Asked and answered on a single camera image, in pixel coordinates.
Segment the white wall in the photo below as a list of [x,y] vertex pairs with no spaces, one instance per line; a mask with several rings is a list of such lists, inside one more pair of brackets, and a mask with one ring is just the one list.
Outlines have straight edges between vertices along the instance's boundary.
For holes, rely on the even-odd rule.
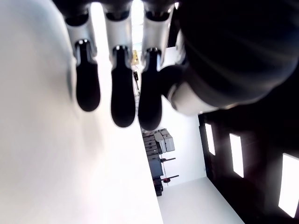
[[92,13],[102,95],[99,108],[85,113],[53,3],[0,1],[1,224],[162,223],[138,122],[121,129],[110,118],[99,4]]
[[207,177],[169,187],[158,201],[164,224],[244,223]]
[[[163,66],[174,64],[175,61],[175,47],[167,48]],[[205,162],[198,117],[188,117],[176,112],[164,97],[162,106],[162,120],[158,129],[167,128],[173,137],[175,146],[175,151],[162,154],[162,157],[166,159],[176,157],[176,160],[165,162],[163,165],[167,177],[179,175],[179,177],[173,178],[168,184],[163,183],[163,186],[174,186],[205,177]]]

